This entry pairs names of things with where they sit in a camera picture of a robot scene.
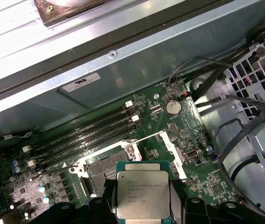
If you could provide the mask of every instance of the label sticker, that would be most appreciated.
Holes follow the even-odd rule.
[[[72,92],[80,87],[83,87],[85,85],[88,85],[92,82],[95,82],[97,80],[101,79],[98,73],[91,74],[89,76],[82,77],[79,80],[76,80],[73,83],[70,83],[68,85],[63,86],[62,88],[66,90],[67,92]]]

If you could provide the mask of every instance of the wire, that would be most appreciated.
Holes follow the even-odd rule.
[[[265,31],[265,23],[253,28],[246,36],[245,40],[246,40],[246,44],[247,46],[251,45],[254,41],[254,39],[256,38],[256,36],[259,33],[262,33]]]
[[[196,106],[197,106],[197,108],[199,108],[199,107],[215,104],[215,103],[218,103],[218,102],[222,101],[225,98],[226,99],[235,99],[235,100],[238,100],[238,101],[240,101],[242,103],[245,103],[245,104],[248,104],[248,105],[251,105],[251,106],[257,106],[259,108],[265,107],[265,104],[261,103],[259,101],[255,101],[255,100],[251,100],[251,99],[247,99],[247,98],[243,98],[243,97],[231,96],[231,95],[224,95],[223,97],[217,97],[217,98],[214,98],[214,99],[212,99],[210,101],[196,104]]]
[[[248,47],[241,47],[227,60],[232,63],[239,60],[240,57],[243,57],[243,55],[247,54],[248,52]],[[205,80],[205,82],[203,82],[199,86],[199,88],[192,94],[193,101],[196,102],[201,96],[203,96],[228,67],[229,66],[220,66],[216,70],[214,70],[214,72]]]
[[[236,122],[236,121],[239,123],[239,125],[241,126],[241,128],[244,128],[244,125],[241,123],[241,120],[238,119],[238,118],[235,118],[235,119],[229,120],[229,121],[227,121],[226,123],[223,123],[222,125],[220,125],[220,126],[217,128],[217,130],[215,131],[215,133],[214,133],[214,135],[213,135],[213,149],[214,149],[215,152],[217,152],[217,148],[216,148],[216,139],[217,139],[217,136],[218,136],[219,132],[221,131],[221,129],[222,129],[223,127],[225,127],[225,126],[228,126],[228,125],[233,124],[233,123]]]
[[[256,155],[252,156],[251,158],[243,161],[242,163],[240,163],[236,169],[233,171],[232,176],[231,176],[231,180],[234,182],[236,176],[238,175],[238,173],[240,172],[240,170],[242,170],[244,167],[246,167],[249,164],[252,163],[260,163],[258,157]]]
[[[171,85],[171,80],[180,72],[180,70],[182,70],[187,64],[189,64],[190,62],[193,62],[195,60],[204,60],[204,61],[208,61],[208,62],[212,62],[212,63],[215,63],[215,64],[220,64],[220,65],[223,65],[225,67],[231,67],[232,64],[229,64],[229,63],[226,63],[226,62],[222,62],[222,61],[217,61],[217,60],[213,60],[213,59],[210,59],[210,58],[206,58],[206,57],[202,57],[202,56],[196,56],[186,62],[184,62],[182,65],[180,65],[169,77],[168,79],[168,86],[170,89],[174,90],[174,91],[177,91],[177,92],[181,92],[180,89],[177,89],[175,87],[173,87]]]
[[[235,192],[243,199],[243,201],[254,209],[258,214],[265,217],[265,212],[262,211],[257,205],[255,205],[246,195],[242,193],[242,191],[234,184],[234,182],[229,177],[229,174],[223,164],[223,161],[227,158],[229,153],[234,149],[234,147],[245,138],[251,131],[253,131],[256,127],[261,125],[265,121],[265,110],[261,111],[261,113],[252,120],[245,128],[243,128],[225,147],[220,160],[218,161],[219,169],[222,173],[222,176],[225,178],[228,184],[230,184]]]
[[[15,137],[18,137],[18,138],[28,138],[28,137],[30,137],[33,134],[33,132],[28,132],[24,136],[18,136],[19,134],[20,133],[17,133],[17,134],[7,134],[7,135],[4,135],[4,136],[0,136],[0,142],[5,141],[5,140],[8,140],[8,139],[15,138]]]

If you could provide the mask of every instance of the motherboard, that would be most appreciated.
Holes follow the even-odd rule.
[[[0,216],[27,223],[58,202],[101,196],[119,161],[169,161],[170,179],[210,205],[236,200],[182,80],[161,82],[30,139],[0,155]]]

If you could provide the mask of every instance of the ram slot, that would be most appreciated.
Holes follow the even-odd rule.
[[[112,118],[115,115],[119,115],[119,117],[122,117],[123,115],[125,116],[126,111],[121,107],[121,108],[113,110],[107,114],[104,114],[101,117],[90,120],[90,121],[88,121],[82,125],[79,125],[78,127],[72,128],[72,129],[68,130],[67,132],[64,132],[58,136],[55,136],[49,140],[46,140],[45,143],[42,143],[41,145],[36,147],[36,151],[42,150],[42,149],[47,148],[47,147],[51,147],[51,146],[53,146],[53,145],[55,145],[55,144],[57,144],[63,140],[66,140],[66,139],[72,137],[73,135],[76,135],[78,131],[84,131],[84,130],[87,130],[89,128],[95,127],[95,126],[99,126],[100,122],[105,121],[109,118]]]
[[[85,140],[87,135],[95,134],[104,128],[113,127],[114,125],[118,124],[119,122],[122,122],[123,120],[125,120],[125,122],[127,123],[128,119],[129,119],[129,117],[121,116],[120,118],[117,117],[115,119],[104,122],[103,124],[101,124],[101,126],[92,127],[90,129],[88,129],[87,131],[80,132],[80,133],[74,135],[70,139],[66,139],[64,141],[59,142],[56,145],[52,145],[48,148],[45,148],[44,150],[39,152],[38,156],[44,157],[44,154],[48,154],[51,152],[54,153],[56,151],[65,149],[66,147],[70,147],[75,143],[78,143],[78,142],[81,142],[82,140]]]
[[[76,150],[76,151],[74,151],[73,153],[67,154],[67,155],[62,156],[62,157],[60,157],[60,158],[57,158],[56,160],[54,160],[54,161],[52,161],[52,162],[50,162],[50,163],[46,163],[46,164],[42,165],[41,167],[42,167],[42,169],[46,169],[46,168],[49,168],[49,167],[51,167],[51,166],[57,165],[57,164],[59,164],[59,163],[65,162],[65,161],[66,161],[67,159],[69,159],[69,158],[72,158],[72,157],[74,157],[74,156],[76,156],[76,155],[82,154],[82,153],[85,152],[85,151],[95,149],[95,148],[98,147],[99,145],[102,145],[102,144],[104,144],[104,143],[110,142],[110,140],[111,140],[112,138],[115,138],[115,137],[122,137],[123,135],[129,134],[129,133],[132,132],[133,130],[135,130],[135,127],[131,127],[131,128],[128,128],[128,129],[126,129],[126,130],[124,130],[124,131],[122,131],[122,132],[115,133],[114,135],[109,136],[109,138],[106,139],[106,140],[102,140],[102,141],[100,141],[100,142],[96,142],[96,143],[91,144],[91,145],[89,145],[89,146],[87,146],[87,147],[84,147],[84,148],[82,148],[82,149]]]
[[[61,155],[65,152],[68,152],[68,151],[71,151],[71,150],[74,150],[76,149],[77,147],[85,147],[88,143],[91,143],[92,141],[97,141],[97,140],[100,140],[101,138],[104,138],[106,135],[108,134],[111,134],[117,130],[120,130],[124,127],[127,127],[129,125],[129,123],[125,120],[115,126],[112,126],[112,131],[110,129],[108,130],[105,130],[103,132],[99,132],[99,133],[95,133],[95,134],[92,134],[91,136],[90,135],[86,135],[84,136],[83,139],[81,139],[80,142],[76,143],[76,144],[73,144],[67,148],[65,148],[64,150],[59,150],[59,151],[55,151],[47,156],[44,156],[42,158],[40,158],[39,160],[40,161],[44,161],[44,160],[50,160],[50,159],[55,159],[56,156],[58,155]]]

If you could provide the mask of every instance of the connector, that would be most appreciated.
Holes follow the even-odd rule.
[[[22,147],[22,151],[23,151],[24,153],[30,151],[31,149],[32,149],[32,146],[25,146],[25,147]]]
[[[34,160],[28,161],[29,168],[33,169],[36,168],[36,162]]]

